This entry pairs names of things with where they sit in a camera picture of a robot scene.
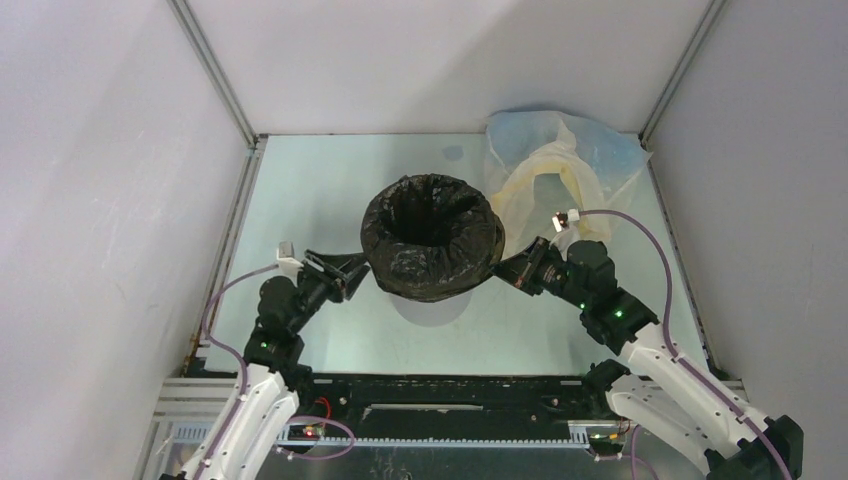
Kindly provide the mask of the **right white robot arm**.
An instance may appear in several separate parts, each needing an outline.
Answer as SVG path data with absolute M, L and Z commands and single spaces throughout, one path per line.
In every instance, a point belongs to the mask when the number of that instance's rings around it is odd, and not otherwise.
M 619 286 L 603 243 L 577 241 L 562 254 L 537 238 L 492 271 L 529 295 L 548 292 L 579 308 L 589 335 L 615 354 L 583 378 L 591 416 L 634 421 L 709 479 L 801 476 L 801 427 L 756 409 L 665 338 L 657 316 Z

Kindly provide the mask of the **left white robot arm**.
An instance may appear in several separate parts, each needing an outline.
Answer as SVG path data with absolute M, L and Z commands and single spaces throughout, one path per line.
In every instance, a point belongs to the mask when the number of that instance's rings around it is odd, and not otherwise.
M 352 430 L 333 419 L 328 400 L 315 395 L 312 369 L 300 361 L 300 333 L 325 303 L 350 299 L 369 271 L 362 253 L 308 250 L 298 260 L 284 242 L 275 262 L 257 271 L 270 277 L 259 288 L 257 317 L 243 350 L 202 328 L 210 344 L 237 361 L 237 377 L 222 411 L 178 478 L 253 479 L 268 455 L 280 451 L 277 439 L 289 426 L 301 428 L 311 443 L 336 429 L 348 439 L 344 449 L 353 448 Z

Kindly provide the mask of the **black plastic trash bag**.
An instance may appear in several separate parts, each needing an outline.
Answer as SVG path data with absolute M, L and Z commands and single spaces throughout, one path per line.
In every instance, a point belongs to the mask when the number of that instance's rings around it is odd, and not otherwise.
M 435 303 L 487 281 L 506 234 L 480 190 L 430 173 L 403 176 L 379 192 L 364 212 L 360 243 L 380 289 Z

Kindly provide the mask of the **grey plastic trash bin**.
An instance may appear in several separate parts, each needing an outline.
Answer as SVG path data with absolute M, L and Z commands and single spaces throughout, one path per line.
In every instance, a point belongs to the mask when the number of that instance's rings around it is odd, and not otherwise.
M 468 308 L 472 292 L 468 291 L 437 302 L 419 302 L 390 294 L 395 310 L 407 322 L 421 327 L 441 327 L 457 320 Z

